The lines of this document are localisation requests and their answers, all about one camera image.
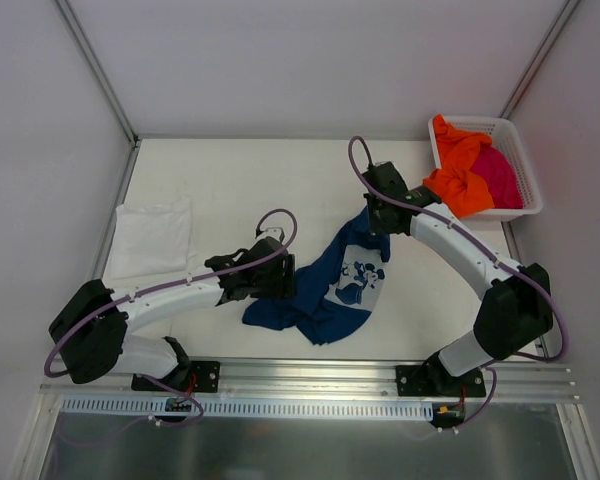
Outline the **blue printed t shirt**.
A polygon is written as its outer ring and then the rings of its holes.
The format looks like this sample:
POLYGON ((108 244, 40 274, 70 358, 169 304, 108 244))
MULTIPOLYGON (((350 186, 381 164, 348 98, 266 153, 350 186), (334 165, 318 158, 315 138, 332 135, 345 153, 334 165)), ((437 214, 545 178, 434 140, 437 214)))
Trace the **blue printed t shirt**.
POLYGON ((390 257, 390 237, 373 234, 362 210, 317 260, 295 272, 294 298, 259 299, 246 308, 242 323, 275 331, 295 327, 313 345, 340 341, 371 316, 390 257))

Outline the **orange t shirt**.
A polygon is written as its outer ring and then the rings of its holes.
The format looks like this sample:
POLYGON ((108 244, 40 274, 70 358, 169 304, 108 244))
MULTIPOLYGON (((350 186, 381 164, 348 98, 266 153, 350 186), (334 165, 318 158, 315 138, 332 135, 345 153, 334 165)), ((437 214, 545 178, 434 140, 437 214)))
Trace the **orange t shirt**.
POLYGON ((423 180, 424 186, 458 218, 494 208, 486 180, 471 171, 481 149, 491 146, 491 137, 457 129, 440 114, 433 118, 432 125, 440 166, 423 180))

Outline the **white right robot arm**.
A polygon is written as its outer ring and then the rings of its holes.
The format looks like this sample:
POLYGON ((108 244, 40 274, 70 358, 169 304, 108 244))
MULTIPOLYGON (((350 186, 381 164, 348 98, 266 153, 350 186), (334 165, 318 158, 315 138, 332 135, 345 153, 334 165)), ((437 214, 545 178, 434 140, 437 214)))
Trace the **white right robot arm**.
POLYGON ((408 188, 392 163, 369 164, 362 176, 371 187, 365 198, 372 232, 405 234, 425 244, 481 302, 471 330, 408 374, 401 393, 458 396, 479 368, 509 358, 552 329, 543 267, 525 267, 478 241, 433 191, 408 188))

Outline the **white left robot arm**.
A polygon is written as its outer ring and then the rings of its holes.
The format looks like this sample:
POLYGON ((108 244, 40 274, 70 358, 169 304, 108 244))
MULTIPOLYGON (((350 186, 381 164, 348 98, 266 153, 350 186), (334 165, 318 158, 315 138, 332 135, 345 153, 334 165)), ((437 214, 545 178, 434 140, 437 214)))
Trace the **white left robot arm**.
POLYGON ((110 373, 133 375, 135 391, 184 390, 194 367, 172 336, 147 339, 138 332, 178 314, 245 299, 290 299, 295 257, 272 236, 250 249, 213 256, 186 277, 140 287, 109 288, 101 279, 83 284, 49 327, 54 342, 50 378, 87 384, 110 373))

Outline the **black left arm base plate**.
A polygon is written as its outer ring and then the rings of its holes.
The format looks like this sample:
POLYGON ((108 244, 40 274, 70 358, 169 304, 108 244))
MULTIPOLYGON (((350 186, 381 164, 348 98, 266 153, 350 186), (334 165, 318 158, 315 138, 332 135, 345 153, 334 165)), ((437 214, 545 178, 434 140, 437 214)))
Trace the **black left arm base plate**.
POLYGON ((187 360, 162 378, 149 380, 147 375, 134 374, 131 390, 138 392, 177 391, 189 393, 216 393, 220 380, 219 361, 187 360))

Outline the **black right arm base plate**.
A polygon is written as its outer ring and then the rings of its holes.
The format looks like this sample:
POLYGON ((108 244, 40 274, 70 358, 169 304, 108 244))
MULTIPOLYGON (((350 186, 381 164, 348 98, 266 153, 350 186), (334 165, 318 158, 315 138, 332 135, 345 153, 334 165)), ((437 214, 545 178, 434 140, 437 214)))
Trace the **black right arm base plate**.
POLYGON ((398 365, 395 367, 397 393, 400 397, 484 398, 483 374, 477 368, 454 377, 443 367, 431 365, 398 365))

